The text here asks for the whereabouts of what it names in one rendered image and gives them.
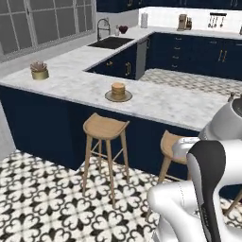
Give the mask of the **navy dining counter base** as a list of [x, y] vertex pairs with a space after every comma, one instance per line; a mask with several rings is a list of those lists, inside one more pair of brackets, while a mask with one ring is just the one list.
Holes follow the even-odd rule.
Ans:
[[199, 134], [178, 125], [4, 86], [0, 86], [0, 102], [19, 150], [74, 170], [85, 161], [83, 123], [95, 112], [129, 123], [126, 129], [129, 167], [153, 175], [160, 173], [163, 163], [160, 142], [165, 131], [180, 136]]

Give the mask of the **wooden bar stool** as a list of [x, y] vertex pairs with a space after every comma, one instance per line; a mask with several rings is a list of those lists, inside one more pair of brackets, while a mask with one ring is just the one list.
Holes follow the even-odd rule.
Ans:
[[[93, 113], [83, 124], [83, 130], [86, 134], [86, 150], [85, 150], [85, 166], [82, 184], [82, 195], [85, 195], [88, 168], [91, 155], [97, 155], [98, 164], [101, 164], [103, 158], [107, 159], [111, 192], [112, 192], [112, 207], [115, 208], [115, 196], [113, 185], [112, 163], [116, 158], [123, 154], [123, 159], [126, 168], [127, 182], [130, 182], [129, 160], [126, 141], [126, 127], [130, 122], [118, 121], [109, 117], [103, 117], [96, 112]], [[121, 139], [121, 149], [112, 157], [111, 141], [119, 137]]]
[[168, 130], [164, 132], [161, 140], [161, 151], [164, 155], [164, 160], [162, 163], [158, 183], [162, 183], [164, 181], [165, 175], [168, 171], [168, 168], [170, 167], [171, 162], [187, 164], [185, 156], [181, 156], [180, 158], [173, 157], [172, 146], [181, 138], [181, 136], [172, 134]]
[[230, 207], [225, 211], [224, 216], [228, 216], [230, 211], [234, 208], [234, 206], [242, 199], [242, 189], [237, 194], [236, 198], [234, 199], [233, 203], [230, 205]]

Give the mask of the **stack of pancakes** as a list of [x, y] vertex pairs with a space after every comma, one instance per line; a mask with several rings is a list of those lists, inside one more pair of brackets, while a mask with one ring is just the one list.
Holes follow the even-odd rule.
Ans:
[[112, 84], [112, 97], [114, 99], [123, 99], [125, 97], [125, 84], [121, 82], [115, 82]]

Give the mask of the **navy sink cupboards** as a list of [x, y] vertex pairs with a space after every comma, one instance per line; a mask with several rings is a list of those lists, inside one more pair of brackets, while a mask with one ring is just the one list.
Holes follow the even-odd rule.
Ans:
[[122, 50], [114, 56], [90, 68], [89, 73], [105, 76], [135, 79], [137, 44]]

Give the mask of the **grey dishwasher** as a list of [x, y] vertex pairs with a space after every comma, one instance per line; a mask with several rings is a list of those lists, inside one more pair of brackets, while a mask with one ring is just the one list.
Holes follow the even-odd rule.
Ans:
[[136, 56], [136, 76], [135, 79], [140, 79], [146, 70], [146, 57], [147, 57], [147, 39], [143, 39], [137, 44]]

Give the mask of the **black sink basin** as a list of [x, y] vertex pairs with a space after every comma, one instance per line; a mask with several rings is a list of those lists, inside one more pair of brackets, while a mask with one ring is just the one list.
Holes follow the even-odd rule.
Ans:
[[95, 43], [91, 43], [91, 47], [117, 49], [129, 42], [131, 42], [130, 38], [108, 37]]

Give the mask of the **potted succulent in gold pot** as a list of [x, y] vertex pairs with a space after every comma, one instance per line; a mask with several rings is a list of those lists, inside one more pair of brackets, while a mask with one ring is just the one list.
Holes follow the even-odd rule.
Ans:
[[49, 78], [47, 64], [42, 61], [34, 61], [30, 64], [31, 75], [34, 79]]

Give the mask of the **silver spring tap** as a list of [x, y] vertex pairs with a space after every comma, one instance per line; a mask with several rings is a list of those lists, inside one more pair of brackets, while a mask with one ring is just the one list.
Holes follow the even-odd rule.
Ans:
[[101, 34], [100, 31], [105, 30], [111, 35], [111, 26], [108, 18], [102, 18], [98, 20], [97, 22], [97, 41], [99, 42], [101, 40]]

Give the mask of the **navy lower cupboard run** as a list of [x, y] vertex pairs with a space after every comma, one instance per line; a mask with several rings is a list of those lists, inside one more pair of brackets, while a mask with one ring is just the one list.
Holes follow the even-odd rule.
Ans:
[[242, 40], [155, 32], [146, 69], [154, 68], [242, 81]]

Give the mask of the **navy upper cupboards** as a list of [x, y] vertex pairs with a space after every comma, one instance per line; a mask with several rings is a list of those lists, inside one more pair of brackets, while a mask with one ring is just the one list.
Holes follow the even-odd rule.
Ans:
[[119, 13], [146, 7], [242, 10], [242, 0], [96, 0], [97, 12]]

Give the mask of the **large grey paned window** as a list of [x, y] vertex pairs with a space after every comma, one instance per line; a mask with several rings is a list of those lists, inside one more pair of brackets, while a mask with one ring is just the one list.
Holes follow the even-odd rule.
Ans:
[[94, 32], [94, 0], [0, 0], [0, 61]]

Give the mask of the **rail with hanging utensils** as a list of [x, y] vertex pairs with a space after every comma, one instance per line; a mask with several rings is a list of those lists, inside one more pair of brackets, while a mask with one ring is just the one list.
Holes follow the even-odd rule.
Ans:
[[226, 13], [211, 12], [208, 27], [209, 28], [223, 27], [223, 22], [226, 16], [227, 16]]

